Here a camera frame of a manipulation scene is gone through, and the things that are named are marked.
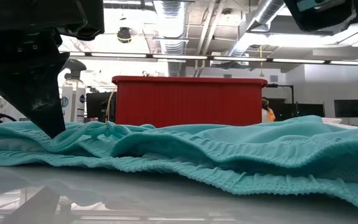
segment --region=person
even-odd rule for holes
[[[275,119],[273,110],[269,108],[269,100],[262,97],[262,123],[274,122]]]

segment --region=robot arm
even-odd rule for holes
[[[103,21],[102,0],[0,0],[0,95],[51,138],[65,130],[60,35],[93,40]]]

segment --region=monitor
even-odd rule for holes
[[[335,117],[358,118],[358,100],[334,100]]]
[[[298,116],[316,115],[325,117],[324,105],[322,104],[305,104],[298,103],[296,105]]]
[[[114,92],[111,98],[109,121],[115,122],[116,95]],[[87,93],[86,94],[86,117],[98,118],[98,121],[104,122],[110,93]]]

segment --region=teal fabric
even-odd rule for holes
[[[246,127],[70,123],[53,140],[32,123],[0,124],[0,166],[28,163],[174,172],[236,195],[328,194],[358,207],[358,129],[315,116]]]

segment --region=fluorescent light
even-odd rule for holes
[[[114,217],[114,216],[102,216],[102,215],[84,215],[81,217],[82,220],[140,220],[139,217]]]
[[[266,45],[279,47],[324,47],[331,44],[329,39],[318,35],[304,34],[272,34],[267,38]]]
[[[84,52],[70,52],[70,56],[85,56]]]
[[[159,59],[158,62],[178,62],[178,63],[186,63],[186,60],[178,60],[178,59]]]
[[[177,41],[177,42],[189,42],[188,39],[169,38],[169,37],[153,37],[153,40],[157,41]]]
[[[123,0],[104,0],[103,3],[111,3],[111,4],[122,4],[122,5],[141,5],[140,1],[123,1]],[[153,6],[153,2],[145,2],[145,6]]]
[[[148,218],[148,221],[205,221],[205,218],[162,218],[153,217]]]
[[[146,58],[146,54],[91,53],[95,57]]]
[[[309,60],[309,59],[286,59],[286,58],[274,58],[273,62],[284,62],[284,63],[324,63],[324,60]]]
[[[331,61],[331,65],[358,65],[358,61]]]
[[[213,220],[216,222],[238,222],[238,220],[233,218],[214,218]]]
[[[153,55],[153,58],[206,60],[208,57],[200,55]]]
[[[240,61],[240,62],[266,62],[266,58],[250,58],[250,57],[220,57],[215,56],[214,60]]]

